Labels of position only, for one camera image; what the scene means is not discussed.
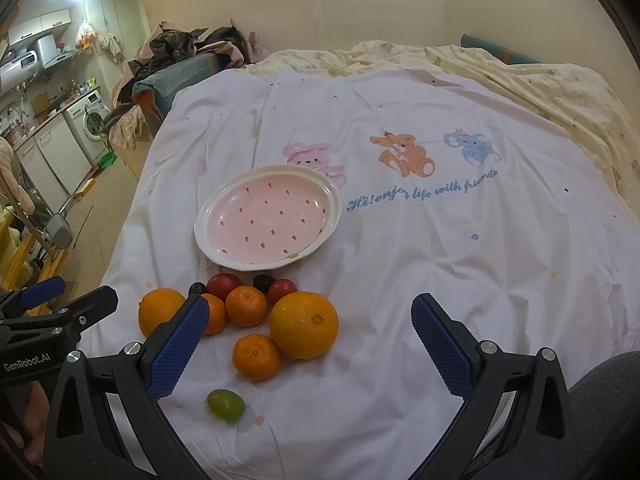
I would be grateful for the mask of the person's left hand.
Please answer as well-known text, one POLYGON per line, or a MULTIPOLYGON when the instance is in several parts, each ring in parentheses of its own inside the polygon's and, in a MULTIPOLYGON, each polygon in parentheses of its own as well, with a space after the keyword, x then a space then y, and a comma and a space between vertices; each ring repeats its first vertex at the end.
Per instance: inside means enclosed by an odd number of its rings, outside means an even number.
POLYGON ((20 422, 17 426, 5 424, 6 430, 20 448, 26 460, 42 467, 44 441, 50 403, 40 382, 30 382, 6 390, 12 413, 20 422))

